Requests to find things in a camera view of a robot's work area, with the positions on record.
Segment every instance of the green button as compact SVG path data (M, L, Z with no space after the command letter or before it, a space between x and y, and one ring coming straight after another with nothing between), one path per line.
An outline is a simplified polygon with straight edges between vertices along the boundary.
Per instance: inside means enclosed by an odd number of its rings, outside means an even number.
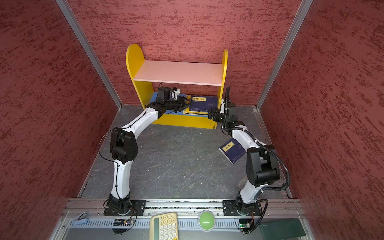
M215 225L215 217L210 211L203 211L199 217L200 227L205 230L211 230Z

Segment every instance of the yellow label on book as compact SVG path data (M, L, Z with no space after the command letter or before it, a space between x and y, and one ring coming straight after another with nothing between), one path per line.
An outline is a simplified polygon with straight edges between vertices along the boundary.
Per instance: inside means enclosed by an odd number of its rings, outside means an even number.
M200 101L200 102L205 102L207 98L202 98L202 97L192 97L192 101Z
M233 146L233 142L229 142L227 145L225 145L225 147L223 147L224 152L228 151Z

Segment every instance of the yellow side panel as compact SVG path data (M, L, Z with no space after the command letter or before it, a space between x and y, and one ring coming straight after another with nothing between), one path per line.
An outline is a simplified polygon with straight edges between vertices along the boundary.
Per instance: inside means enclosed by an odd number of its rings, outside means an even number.
M143 108L149 103L154 92L151 82L133 80L144 61L144 55L139 45L131 44L127 49L126 64L129 76Z
M204 117L185 116L185 115L162 115L154 124L181 126L181 127L199 127L216 129L216 122Z
M221 62L222 65L222 70L223 70L223 80L222 80L222 85L219 87L218 92L217 92L217 107L220 109L220 102L223 97L223 90L224 90L224 83L225 83L225 76L227 75L227 64L228 64L228 50L224 49L223 53L223 60Z

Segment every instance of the red wall panel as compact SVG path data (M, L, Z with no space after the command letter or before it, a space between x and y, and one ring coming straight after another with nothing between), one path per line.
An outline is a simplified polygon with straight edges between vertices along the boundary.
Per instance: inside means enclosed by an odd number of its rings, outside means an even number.
M117 109L54 0L0 16L0 238L47 239Z
M125 64L128 45L137 43L146 59L162 61L221 63L228 48L226 83L237 104L257 102L300 2L69 0L123 103L139 103Z
M317 239L384 239L383 10L314 1L262 106Z

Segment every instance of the calculator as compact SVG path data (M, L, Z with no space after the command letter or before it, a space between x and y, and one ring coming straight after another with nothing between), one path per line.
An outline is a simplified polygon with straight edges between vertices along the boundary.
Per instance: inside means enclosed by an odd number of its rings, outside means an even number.
M179 240L177 214L170 212L151 217L149 240Z

